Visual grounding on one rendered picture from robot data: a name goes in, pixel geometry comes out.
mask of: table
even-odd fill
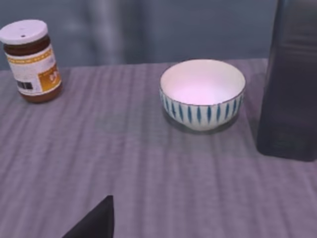
[[[40,105],[1,71],[0,237],[61,237],[113,194],[115,238],[316,238],[317,164],[255,149],[266,60],[228,62],[246,98],[212,135],[164,119],[171,64],[65,68],[63,94]]]

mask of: bowl rim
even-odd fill
[[[242,90],[240,91],[240,93],[238,93],[236,96],[230,98],[230,99],[227,99],[225,101],[222,101],[220,103],[214,103],[214,104],[208,104],[208,105],[201,105],[201,104],[191,104],[191,103],[183,103],[183,102],[180,102],[178,100],[175,100],[175,99],[172,99],[171,97],[169,97],[165,92],[164,90],[162,89],[162,78],[164,77],[164,75],[167,73],[167,71],[169,71],[170,69],[172,69],[173,67],[179,65],[179,64],[182,64],[182,63],[185,63],[185,62],[190,62],[190,61],[197,61],[197,60],[204,60],[204,61],[213,61],[213,62],[220,62],[222,64],[226,64],[230,67],[234,67],[236,70],[238,70],[238,72],[241,73],[242,77],[243,77],[243,81],[244,81],[244,86],[242,88]],[[185,60],[185,61],[182,61],[182,62],[179,62],[179,63],[176,63],[174,65],[172,65],[171,67],[167,68],[163,74],[161,75],[160,77],[160,80],[159,80],[159,89],[161,91],[161,93],[164,94],[164,96],[168,97],[170,100],[174,101],[174,102],[177,102],[177,103],[180,103],[180,104],[184,104],[184,105],[188,105],[188,106],[196,106],[196,107],[210,107],[210,106],[215,106],[215,105],[220,105],[220,104],[223,104],[223,103],[228,103],[230,101],[232,101],[233,99],[235,98],[238,98],[239,96],[241,96],[242,94],[244,94],[245,92],[245,89],[246,89],[246,86],[247,86],[247,80],[246,80],[246,77],[244,76],[244,74],[235,66],[227,63],[227,62],[224,62],[224,61],[221,61],[221,60],[215,60],[215,59],[190,59],[190,60]]]

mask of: ceramic bowl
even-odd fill
[[[169,68],[160,80],[160,98],[167,114],[196,131],[215,129],[238,113],[246,80],[234,66],[194,59]]]

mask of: sauce jar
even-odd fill
[[[56,98],[62,82],[47,24],[40,20],[22,20],[0,30],[7,60],[21,96],[31,103]]]

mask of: white lid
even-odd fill
[[[0,30],[0,41],[8,45],[22,45],[37,41],[47,35],[47,33],[48,26],[43,21],[16,21]]]

